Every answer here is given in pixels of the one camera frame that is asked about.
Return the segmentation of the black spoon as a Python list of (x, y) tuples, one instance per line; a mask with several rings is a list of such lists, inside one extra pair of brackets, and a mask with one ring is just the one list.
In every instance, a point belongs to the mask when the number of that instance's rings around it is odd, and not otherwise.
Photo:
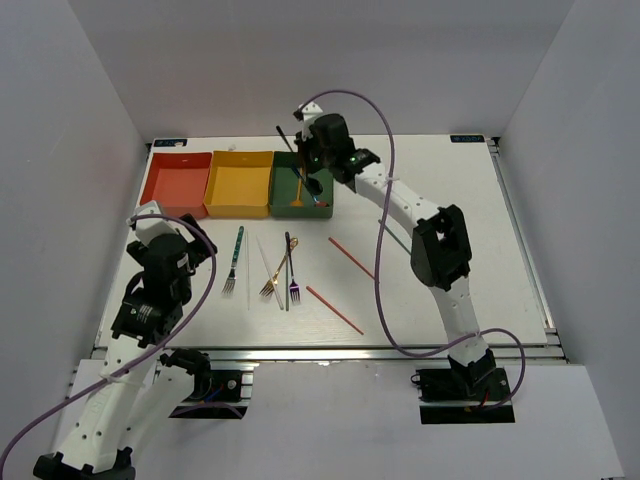
[(290, 151), (291, 153), (293, 153), (293, 152), (294, 152), (293, 147), (292, 147), (292, 146), (291, 146), (291, 144), (289, 143), (289, 141), (288, 141), (288, 139), (287, 139), (287, 137), (286, 137), (286, 135), (285, 135), (285, 133), (284, 133), (283, 129), (282, 129), (279, 125), (277, 125), (277, 126), (276, 126), (276, 131), (277, 131), (278, 135), (280, 136), (280, 138), (281, 138), (281, 139), (283, 140), (283, 142), (285, 143), (285, 145), (287, 146), (287, 148), (289, 149), (289, 151)]

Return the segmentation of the orange spoon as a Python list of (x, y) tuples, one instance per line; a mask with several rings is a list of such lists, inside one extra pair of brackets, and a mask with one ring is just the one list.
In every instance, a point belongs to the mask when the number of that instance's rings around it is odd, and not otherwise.
[(304, 206), (304, 202), (302, 201), (301, 195), (302, 195), (302, 187), (303, 187), (303, 177), (301, 175), (301, 172), (298, 168), (296, 167), (292, 167), (292, 171), (296, 176), (297, 179), (297, 187), (296, 187), (296, 195), (295, 198), (290, 202), (290, 206), (291, 207), (303, 207)]

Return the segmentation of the thin white chopstick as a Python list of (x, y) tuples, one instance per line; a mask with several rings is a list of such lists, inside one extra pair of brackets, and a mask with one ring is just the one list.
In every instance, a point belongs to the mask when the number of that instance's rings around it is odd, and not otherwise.
[(250, 248), (249, 248), (249, 230), (245, 233), (245, 292), (246, 292), (246, 307), (247, 311), (250, 311)]

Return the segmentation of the orange chopstick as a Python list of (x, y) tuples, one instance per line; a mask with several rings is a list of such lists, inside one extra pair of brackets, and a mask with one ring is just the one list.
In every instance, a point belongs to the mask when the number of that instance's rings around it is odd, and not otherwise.
[(343, 322), (345, 322), (349, 327), (355, 330), (359, 335), (364, 336), (364, 331), (361, 330), (358, 326), (355, 325), (349, 318), (347, 318), (342, 312), (340, 312), (334, 305), (332, 305), (329, 301), (327, 301), (322, 295), (320, 295), (314, 288), (311, 286), (305, 287), (306, 291), (310, 293), (314, 298), (316, 298), (319, 302), (321, 302), (326, 308), (328, 308), (332, 313), (334, 313), (338, 318), (340, 318)]
[(375, 279), (374, 274), (354, 255), (352, 255), (343, 245), (341, 245), (335, 238), (328, 237), (328, 241), (336, 247), (343, 255), (345, 255), (354, 265), (367, 274), (372, 280)]

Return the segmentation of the teal chopstick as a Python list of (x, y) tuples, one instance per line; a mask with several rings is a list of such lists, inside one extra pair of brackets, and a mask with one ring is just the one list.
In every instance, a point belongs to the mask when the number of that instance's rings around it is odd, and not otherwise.
[(410, 248), (402, 241), (402, 239), (396, 235), (390, 228), (385, 224), (384, 231), (387, 235), (389, 235), (399, 246), (400, 248), (406, 252), (409, 256), (411, 255)]
[(290, 310), (290, 297), (289, 297), (289, 261), (288, 261), (288, 247), (285, 253), (285, 283), (284, 283), (284, 293), (285, 293), (285, 311), (289, 312)]

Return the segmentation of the purple fork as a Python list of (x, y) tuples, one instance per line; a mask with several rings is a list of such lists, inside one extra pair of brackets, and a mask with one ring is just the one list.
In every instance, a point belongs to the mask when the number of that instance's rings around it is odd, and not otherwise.
[(291, 299), (291, 303), (293, 305), (299, 305), (300, 304), (300, 288), (295, 281), (293, 261), (292, 261), (292, 250), (294, 249), (294, 247), (292, 246), (292, 239), (288, 231), (285, 232), (285, 240), (286, 240), (286, 246), (287, 246), (288, 267), (289, 267), (289, 273), (291, 277), (289, 282), (289, 296)]

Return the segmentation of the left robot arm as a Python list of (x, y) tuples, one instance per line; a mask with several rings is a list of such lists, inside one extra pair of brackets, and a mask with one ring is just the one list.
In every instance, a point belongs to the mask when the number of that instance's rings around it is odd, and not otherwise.
[(217, 248), (190, 214), (170, 217), (155, 203), (129, 221), (135, 240), (127, 254), (140, 266), (129, 281), (111, 326), (99, 380), (65, 400), (86, 401), (57, 450), (40, 456), (38, 479), (132, 479), (134, 458), (152, 431), (186, 397), (211, 387), (206, 357), (163, 348), (191, 322), (197, 268), (216, 260)]

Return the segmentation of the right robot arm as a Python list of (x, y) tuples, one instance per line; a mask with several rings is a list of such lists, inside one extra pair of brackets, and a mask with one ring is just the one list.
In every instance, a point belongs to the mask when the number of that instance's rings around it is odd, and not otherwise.
[(294, 116), (302, 123), (295, 144), (305, 171), (328, 170), (411, 235), (411, 269), (433, 295), (449, 342), (452, 388), (463, 398), (477, 397), (496, 363), (470, 295), (472, 252), (463, 212), (455, 205), (440, 207), (395, 180), (376, 154), (355, 146), (341, 115), (300, 108)]

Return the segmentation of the dark green paper box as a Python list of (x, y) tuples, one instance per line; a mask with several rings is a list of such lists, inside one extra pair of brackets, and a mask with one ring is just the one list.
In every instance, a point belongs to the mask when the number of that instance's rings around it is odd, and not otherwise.
[(310, 174), (310, 178), (318, 180), (323, 187), (323, 193), (319, 196), (322, 201), (329, 204), (328, 207), (315, 207), (311, 196), (302, 187), (303, 207), (291, 207), (290, 202), (295, 198), (297, 179), (291, 167), (294, 165), (296, 155), (291, 152), (276, 151), (273, 156), (273, 168), (271, 175), (271, 191), (269, 194), (269, 207), (271, 216), (278, 219), (330, 219), (333, 217), (334, 205), (334, 179), (326, 170)]

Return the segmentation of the red paper box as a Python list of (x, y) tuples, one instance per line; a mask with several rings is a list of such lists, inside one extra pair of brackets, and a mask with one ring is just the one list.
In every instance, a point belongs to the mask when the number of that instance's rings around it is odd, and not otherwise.
[(211, 152), (154, 153), (139, 204), (156, 201), (170, 216), (205, 218), (211, 159)]

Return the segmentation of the yellow paper box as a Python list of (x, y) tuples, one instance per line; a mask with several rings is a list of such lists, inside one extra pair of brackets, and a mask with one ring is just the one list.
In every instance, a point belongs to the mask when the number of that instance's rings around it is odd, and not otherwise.
[(273, 160), (273, 151), (214, 151), (204, 196), (208, 216), (268, 217)]

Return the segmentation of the gold fork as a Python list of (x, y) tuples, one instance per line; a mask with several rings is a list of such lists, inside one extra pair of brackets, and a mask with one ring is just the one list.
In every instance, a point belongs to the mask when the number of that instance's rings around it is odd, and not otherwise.
[[(290, 239), (290, 243), (289, 243), (289, 247), (290, 247), (291, 252), (295, 249), (295, 247), (297, 245), (298, 245), (298, 238), (297, 237), (292, 237)], [(287, 265), (287, 269), (289, 269), (288, 262), (289, 262), (289, 254), (285, 253), (283, 255), (283, 257), (282, 257), (282, 260), (281, 260), (280, 264), (276, 268), (274, 274), (271, 276), (271, 278), (265, 283), (263, 288), (260, 290), (259, 293), (260, 293), (261, 297), (263, 297), (265, 299), (269, 299), (271, 297), (271, 295), (275, 291), (275, 287), (278, 285), (278, 276), (281, 273), (283, 267), (285, 267), (285, 265)], [(299, 287), (298, 287), (298, 293), (296, 293), (295, 295), (290, 293), (290, 296), (291, 296), (291, 299), (292, 299), (291, 300), (292, 303), (300, 303)]]

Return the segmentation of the left blue table label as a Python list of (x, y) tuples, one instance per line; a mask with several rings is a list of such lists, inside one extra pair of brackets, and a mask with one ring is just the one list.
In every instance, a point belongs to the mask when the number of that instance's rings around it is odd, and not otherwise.
[(155, 139), (153, 146), (155, 148), (176, 148), (184, 147), (187, 144), (187, 140), (184, 138), (177, 139)]

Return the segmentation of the blue table label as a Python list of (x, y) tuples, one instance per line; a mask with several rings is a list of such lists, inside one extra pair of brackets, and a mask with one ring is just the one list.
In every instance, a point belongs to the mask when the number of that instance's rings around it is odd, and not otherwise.
[(483, 135), (473, 134), (452, 134), (449, 136), (452, 143), (484, 143)]
[(187, 144), (187, 140), (184, 138), (177, 139), (155, 139), (153, 146), (155, 148), (176, 148), (184, 147)]

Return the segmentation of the right blue table label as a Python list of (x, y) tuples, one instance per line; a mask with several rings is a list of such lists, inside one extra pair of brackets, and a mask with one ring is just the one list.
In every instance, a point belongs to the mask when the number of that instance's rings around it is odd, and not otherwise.
[(473, 134), (452, 134), (449, 136), (452, 143), (484, 143), (483, 135)]

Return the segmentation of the green handled silver fork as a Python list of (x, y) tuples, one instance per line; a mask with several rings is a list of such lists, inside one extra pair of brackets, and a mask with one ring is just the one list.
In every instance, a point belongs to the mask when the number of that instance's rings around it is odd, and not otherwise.
[(230, 298), (234, 293), (236, 280), (237, 280), (237, 266), (238, 266), (240, 251), (241, 251), (242, 242), (244, 238), (244, 233), (245, 233), (245, 227), (241, 225), (238, 228), (236, 239), (235, 239), (234, 250), (233, 250), (233, 255), (232, 255), (231, 264), (230, 264), (230, 270), (225, 279), (224, 286), (221, 291), (221, 294), (224, 298)]

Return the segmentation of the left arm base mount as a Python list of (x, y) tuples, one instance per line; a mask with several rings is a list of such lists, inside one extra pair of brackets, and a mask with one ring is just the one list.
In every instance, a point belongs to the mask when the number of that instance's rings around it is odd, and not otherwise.
[(162, 370), (184, 373), (189, 394), (170, 413), (172, 419), (242, 419), (247, 410), (253, 385), (248, 368), (218, 366), (208, 354), (195, 349), (176, 349), (159, 357)]

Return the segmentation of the aluminium table side rail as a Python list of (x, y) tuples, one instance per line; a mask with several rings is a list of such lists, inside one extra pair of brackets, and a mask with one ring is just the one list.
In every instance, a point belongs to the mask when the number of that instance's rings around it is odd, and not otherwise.
[(550, 311), (549, 304), (546, 298), (546, 294), (540, 282), (540, 277), (533, 260), (531, 250), (529, 248), (527, 239), (524, 235), (521, 221), (516, 208), (516, 203), (513, 194), (510, 191), (510, 187), (505, 176), (503, 161), (501, 156), (501, 150), (499, 146), (499, 137), (490, 137), (486, 140), (489, 155), (494, 167), (497, 181), (499, 183), (503, 200), (505, 202), (511, 225), (514, 230), (516, 241), (518, 243), (521, 256), (524, 263), (524, 268), (528, 277), (529, 285), (534, 295), (534, 299), (537, 305), (537, 310), (541, 316), (542, 323), (545, 329), (545, 335), (547, 337), (548, 344), (553, 348), (560, 350), (560, 359), (567, 361), (567, 357), (562, 346), (561, 338), (553, 319), (553, 315)]

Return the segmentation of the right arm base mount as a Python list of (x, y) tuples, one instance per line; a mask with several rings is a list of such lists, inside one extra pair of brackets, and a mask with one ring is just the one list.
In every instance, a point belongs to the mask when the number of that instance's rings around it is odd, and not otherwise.
[(469, 391), (451, 369), (418, 369), (410, 377), (418, 389), (422, 425), (512, 424), (515, 413), (503, 368), (497, 368), (480, 387)]

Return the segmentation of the aluminium table front rail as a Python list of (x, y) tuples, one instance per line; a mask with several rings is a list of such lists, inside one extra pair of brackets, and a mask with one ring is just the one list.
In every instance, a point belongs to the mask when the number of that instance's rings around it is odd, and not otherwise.
[[(391, 349), (297, 349), (297, 350), (230, 350), (202, 349), (213, 361), (342, 361), (342, 360), (410, 360)], [(566, 362), (564, 351), (558, 345), (526, 347), (527, 361), (532, 362)]]

